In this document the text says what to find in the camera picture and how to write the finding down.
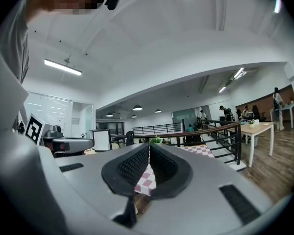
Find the checkered tablecloth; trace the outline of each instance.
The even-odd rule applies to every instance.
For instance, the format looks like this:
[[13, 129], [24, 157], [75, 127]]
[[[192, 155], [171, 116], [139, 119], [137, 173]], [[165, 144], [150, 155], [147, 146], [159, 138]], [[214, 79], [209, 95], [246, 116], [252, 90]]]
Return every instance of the checkered tablecloth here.
[[[186, 151], [190, 151], [196, 154], [201, 154], [203, 156], [208, 156], [210, 158], [214, 158], [214, 155], [210, 151], [210, 149], [206, 145], [196, 145], [196, 146], [186, 146], [180, 147]], [[153, 170], [151, 169], [150, 164], [148, 164], [144, 174], [138, 181], [135, 191], [141, 194], [149, 195], [151, 190], [156, 188], [156, 180], [155, 175], [153, 174]]]

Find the potted plant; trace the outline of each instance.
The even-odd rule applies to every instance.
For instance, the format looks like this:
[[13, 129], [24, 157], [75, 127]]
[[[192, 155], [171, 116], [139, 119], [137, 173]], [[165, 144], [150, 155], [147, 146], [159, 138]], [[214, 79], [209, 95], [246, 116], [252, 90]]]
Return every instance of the potted plant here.
[[251, 120], [248, 123], [249, 123], [249, 127], [250, 128], [254, 128], [255, 127], [255, 121], [254, 120]]
[[150, 143], [161, 143], [162, 139], [158, 138], [157, 136], [155, 136], [154, 138], [152, 138], [149, 142]]

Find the green plant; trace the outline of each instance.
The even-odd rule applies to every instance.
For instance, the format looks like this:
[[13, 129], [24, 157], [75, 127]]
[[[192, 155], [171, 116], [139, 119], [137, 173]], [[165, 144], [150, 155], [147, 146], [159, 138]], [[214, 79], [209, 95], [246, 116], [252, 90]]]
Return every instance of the green plant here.
[[161, 139], [156, 136], [156, 137], [152, 138], [149, 142], [150, 143], [161, 143]]

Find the brown wall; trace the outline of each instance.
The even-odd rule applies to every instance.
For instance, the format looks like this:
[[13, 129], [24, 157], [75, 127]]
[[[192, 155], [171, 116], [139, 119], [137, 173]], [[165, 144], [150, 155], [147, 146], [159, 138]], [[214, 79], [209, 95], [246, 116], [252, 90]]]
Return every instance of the brown wall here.
[[[270, 121], [270, 110], [273, 108], [273, 92], [267, 96], [259, 98], [252, 102], [246, 102], [245, 104], [236, 106], [237, 109], [240, 109], [242, 112], [245, 109], [245, 105], [248, 105], [250, 111], [252, 110], [253, 105], [257, 105], [260, 116], [262, 116], [262, 112], [264, 112], [264, 117], [266, 117], [266, 121]], [[280, 90], [280, 95], [285, 104], [289, 104], [291, 100], [294, 101], [294, 92], [291, 85]], [[289, 111], [282, 111], [283, 113], [283, 121], [291, 120]]]

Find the round pendant light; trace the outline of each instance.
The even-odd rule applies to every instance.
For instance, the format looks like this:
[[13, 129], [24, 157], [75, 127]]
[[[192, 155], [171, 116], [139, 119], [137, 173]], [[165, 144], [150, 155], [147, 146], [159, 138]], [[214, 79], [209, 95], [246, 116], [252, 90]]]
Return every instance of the round pendant light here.
[[133, 108], [134, 111], [141, 111], [142, 109], [143, 109], [142, 106], [140, 106], [138, 104], [135, 105], [134, 108]]

